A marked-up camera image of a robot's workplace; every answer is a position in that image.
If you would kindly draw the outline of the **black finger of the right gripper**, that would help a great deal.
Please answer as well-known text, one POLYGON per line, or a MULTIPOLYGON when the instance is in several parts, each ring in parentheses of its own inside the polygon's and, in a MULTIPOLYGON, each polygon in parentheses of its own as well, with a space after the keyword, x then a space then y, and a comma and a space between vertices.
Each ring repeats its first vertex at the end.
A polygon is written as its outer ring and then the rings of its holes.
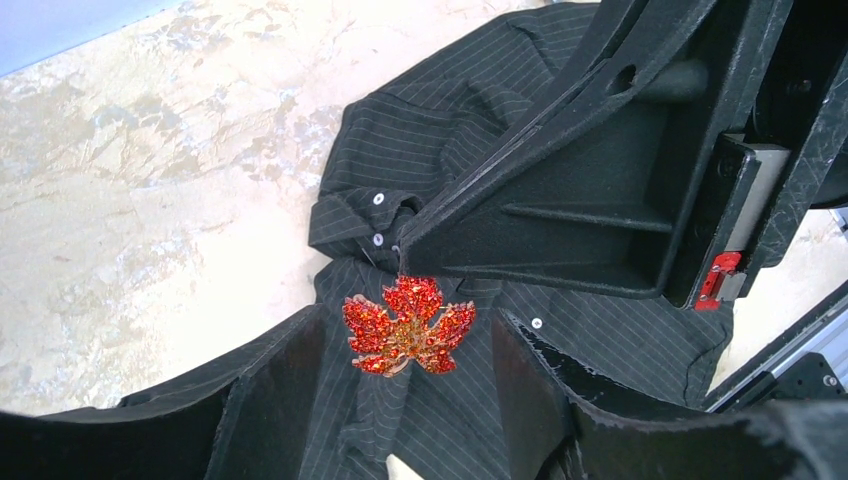
POLYGON ((400 239, 416 276, 662 294, 716 137, 712 1, 604 1, 518 122, 400 239))

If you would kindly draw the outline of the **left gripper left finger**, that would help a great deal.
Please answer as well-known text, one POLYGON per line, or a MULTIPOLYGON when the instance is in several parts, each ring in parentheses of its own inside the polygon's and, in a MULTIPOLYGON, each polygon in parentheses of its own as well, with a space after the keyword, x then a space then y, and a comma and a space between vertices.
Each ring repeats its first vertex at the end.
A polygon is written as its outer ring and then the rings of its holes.
POLYGON ((107 409, 3 413, 5 479, 295 479, 325 349, 305 307, 254 340, 107 409))

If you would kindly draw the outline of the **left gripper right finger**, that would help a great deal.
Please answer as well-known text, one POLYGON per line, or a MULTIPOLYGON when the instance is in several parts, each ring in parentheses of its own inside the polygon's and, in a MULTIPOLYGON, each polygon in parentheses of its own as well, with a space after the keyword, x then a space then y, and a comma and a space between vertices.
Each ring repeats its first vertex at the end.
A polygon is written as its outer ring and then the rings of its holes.
POLYGON ((847 404, 772 400, 707 413, 624 386, 512 314, 491 322, 514 479, 843 479, 847 404))

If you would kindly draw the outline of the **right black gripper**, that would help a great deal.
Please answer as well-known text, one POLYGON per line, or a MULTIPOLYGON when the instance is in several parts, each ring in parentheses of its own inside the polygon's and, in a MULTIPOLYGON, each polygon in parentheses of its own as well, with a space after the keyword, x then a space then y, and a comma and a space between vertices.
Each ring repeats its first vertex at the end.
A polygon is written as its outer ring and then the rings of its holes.
POLYGON ((665 297, 715 310, 785 256, 806 211, 847 199, 847 5, 780 1, 744 97, 713 149, 665 297))

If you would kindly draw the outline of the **orange maple leaf brooch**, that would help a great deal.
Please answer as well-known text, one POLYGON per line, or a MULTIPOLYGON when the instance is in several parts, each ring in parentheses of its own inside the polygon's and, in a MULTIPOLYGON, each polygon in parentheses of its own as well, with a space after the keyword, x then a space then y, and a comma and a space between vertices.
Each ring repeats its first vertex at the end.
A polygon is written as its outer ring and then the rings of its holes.
POLYGON ((474 302, 447 303, 435 279, 410 276, 385 286, 383 301, 378 304, 362 294, 344 300, 354 368, 387 378, 413 363, 430 374, 457 368, 453 352, 477 318, 474 302))

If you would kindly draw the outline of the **black pinstriped shirt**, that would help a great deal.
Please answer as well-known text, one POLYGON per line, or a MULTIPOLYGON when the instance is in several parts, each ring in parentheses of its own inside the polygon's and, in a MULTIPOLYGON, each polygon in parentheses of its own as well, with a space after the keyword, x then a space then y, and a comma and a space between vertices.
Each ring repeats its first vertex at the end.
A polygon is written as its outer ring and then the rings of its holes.
POLYGON ((397 275, 402 228, 541 97, 596 9, 501 15, 344 110, 309 227, 310 246, 329 258, 314 285, 330 315, 300 478, 384 479, 390 455, 427 479, 507 478, 490 332, 501 310, 540 321, 547 342, 621 384, 702 407, 732 338, 727 306, 697 313, 662 298, 443 278, 447 302, 477 308, 454 371, 411 363, 385 378, 352 364, 343 301, 381 299, 397 275))

